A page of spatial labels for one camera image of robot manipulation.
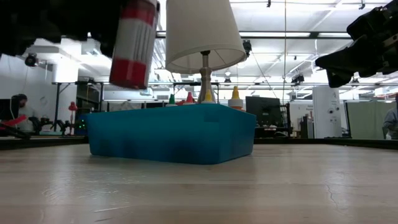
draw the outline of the red and white cylinder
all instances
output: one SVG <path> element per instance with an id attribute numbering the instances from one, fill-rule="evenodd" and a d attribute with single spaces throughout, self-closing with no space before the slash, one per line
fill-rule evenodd
<path id="1" fill-rule="evenodd" d="M 159 11 L 157 0 L 127 0 L 121 11 L 109 77 L 113 85 L 147 88 Z"/>

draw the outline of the table surface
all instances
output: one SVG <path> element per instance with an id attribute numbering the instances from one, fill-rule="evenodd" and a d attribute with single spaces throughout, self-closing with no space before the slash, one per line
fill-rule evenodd
<path id="1" fill-rule="evenodd" d="M 256 145 L 215 166 L 0 151 L 1 223 L 396 223 L 398 151 Z"/>

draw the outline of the person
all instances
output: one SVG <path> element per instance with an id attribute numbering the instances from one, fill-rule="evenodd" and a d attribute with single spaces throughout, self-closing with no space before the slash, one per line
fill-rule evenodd
<path id="1" fill-rule="evenodd" d="M 29 118 L 32 118 L 32 117 L 37 118 L 38 116 L 37 116 L 37 112 L 27 104 L 27 96 L 25 94 L 18 94 L 18 95 L 13 96 L 12 100 L 19 101 L 18 117 L 25 115 L 27 118 L 23 122 L 19 123 L 17 125 L 17 128 L 23 132 L 33 133 L 35 130 L 34 130 L 32 122 L 29 121 Z"/>
<path id="2" fill-rule="evenodd" d="M 388 129 L 386 139 L 398 139 L 398 94 L 396 94 L 397 107 L 390 109 L 384 118 L 383 128 Z"/>

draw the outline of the green bottle cap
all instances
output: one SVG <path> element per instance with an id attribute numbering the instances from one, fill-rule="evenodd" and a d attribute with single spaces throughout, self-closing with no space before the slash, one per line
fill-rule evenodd
<path id="1" fill-rule="evenodd" d="M 171 95 L 170 95 L 169 104 L 171 104 L 171 105 L 174 105 L 174 104 L 175 104 L 174 94 L 171 94 Z"/>

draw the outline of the white lampshade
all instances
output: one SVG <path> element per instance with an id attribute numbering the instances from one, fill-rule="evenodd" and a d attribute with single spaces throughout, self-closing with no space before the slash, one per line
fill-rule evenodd
<path id="1" fill-rule="evenodd" d="M 168 0 L 166 69 L 199 73 L 206 50 L 213 71 L 246 59 L 229 0 Z"/>

